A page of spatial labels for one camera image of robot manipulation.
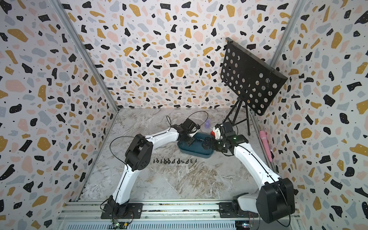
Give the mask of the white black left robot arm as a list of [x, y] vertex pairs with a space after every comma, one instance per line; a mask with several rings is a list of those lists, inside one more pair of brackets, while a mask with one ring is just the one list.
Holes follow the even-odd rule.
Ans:
[[182, 124], [170, 125], [153, 135], [137, 134], [125, 153], [123, 175], [114, 193], [105, 201], [101, 218], [114, 220], [127, 215], [132, 188], [140, 172], [149, 165], [154, 149], [176, 141], [191, 144], [199, 130], [200, 125], [187, 118]]

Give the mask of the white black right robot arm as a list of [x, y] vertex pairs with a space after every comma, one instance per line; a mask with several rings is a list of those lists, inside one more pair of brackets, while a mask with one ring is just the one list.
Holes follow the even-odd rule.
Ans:
[[258, 194], [244, 193], [233, 200], [233, 211], [236, 215], [242, 212], [257, 213], [266, 223], [291, 217], [295, 213], [293, 183], [288, 178], [281, 178], [256, 154], [244, 135], [238, 135], [231, 122], [216, 124], [211, 138], [205, 138], [202, 145], [222, 153], [230, 152], [246, 167], [255, 180]]

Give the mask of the teal plastic storage box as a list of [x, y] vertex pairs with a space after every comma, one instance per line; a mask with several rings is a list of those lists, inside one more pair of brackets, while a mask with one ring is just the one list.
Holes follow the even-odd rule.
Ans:
[[212, 136], [206, 133], [196, 133], [193, 136], [193, 138], [194, 138], [194, 141], [191, 143], [191, 145], [189, 145], [187, 142], [184, 142], [182, 140], [178, 141], [177, 145], [178, 145], [179, 150], [184, 154], [192, 155], [195, 157], [200, 157], [200, 158], [205, 158], [205, 159], [211, 157], [214, 150], [211, 149], [210, 147], [205, 149], [202, 146], [202, 144], [204, 144], [206, 139], [210, 140]]

